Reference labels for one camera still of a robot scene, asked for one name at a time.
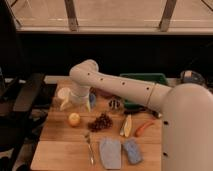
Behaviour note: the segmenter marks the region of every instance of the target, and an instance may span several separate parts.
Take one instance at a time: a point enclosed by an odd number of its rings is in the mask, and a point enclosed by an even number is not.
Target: office chair
[[[0,92],[0,152],[13,149],[10,158],[0,159],[0,171],[12,171],[25,138],[37,125],[29,116],[43,80],[44,74],[32,74],[16,93],[18,78],[15,78]]]

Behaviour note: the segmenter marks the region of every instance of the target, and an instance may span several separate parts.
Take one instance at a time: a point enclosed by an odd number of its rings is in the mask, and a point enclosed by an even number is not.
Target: wooden table
[[[68,80],[60,81],[58,89],[61,87],[71,87]],[[65,111],[60,111],[61,101],[54,97],[49,115],[41,133],[35,155],[31,164],[33,171],[102,171],[102,166],[98,151],[99,140],[103,137],[125,140],[119,135],[119,131],[124,120],[123,109],[109,111],[108,100],[97,97],[96,106],[89,113],[86,108],[71,107]],[[92,166],[89,160],[88,146],[84,135],[87,130],[87,123],[93,121],[100,113],[108,111],[113,120],[110,129],[91,133],[91,143],[94,150],[96,164]],[[67,122],[67,117],[71,112],[79,112],[81,124],[72,128]],[[136,128],[147,120],[152,119],[148,113],[140,113],[132,116],[133,136]],[[161,120],[155,120],[155,124],[145,130],[142,137],[134,138],[138,143],[144,161],[137,165],[130,165],[126,154],[122,151],[122,168],[125,171],[160,171],[161,170]]]

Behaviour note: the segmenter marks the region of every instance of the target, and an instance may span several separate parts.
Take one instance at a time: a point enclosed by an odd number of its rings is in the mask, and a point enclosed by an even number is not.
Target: banana peel
[[[120,135],[129,137],[132,130],[132,115],[127,115],[120,130]]]
[[[89,99],[86,102],[86,108],[87,108],[88,112],[90,113],[91,112],[91,105],[90,105]]]

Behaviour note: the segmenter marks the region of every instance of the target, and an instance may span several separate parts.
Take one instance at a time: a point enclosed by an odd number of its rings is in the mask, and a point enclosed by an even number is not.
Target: fork
[[[92,146],[91,146],[91,143],[90,143],[90,132],[87,132],[84,135],[84,137],[86,139],[86,142],[87,142],[88,148],[89,148],[90,162],[91,162],[92,165],[94,165],[95,164],[95,158],[94,158],[94,153],[93,153]]]

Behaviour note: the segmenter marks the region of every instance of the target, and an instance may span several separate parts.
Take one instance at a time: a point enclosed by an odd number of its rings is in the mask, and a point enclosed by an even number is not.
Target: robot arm
[[[202,86],[160,84],[98,72],[93,60],[70,70],[71,101],[88,100],[90,86],[106,90],[163,114],[162,171],[212,171],[213,96]]]
[[[71,96],[73,102],[86,100],[92,86],[161,112],[163,101],[171,89],[152,82],[102,74],[98,72],[98,65],[93,60],[74,66],[70,76],[74,81]]]

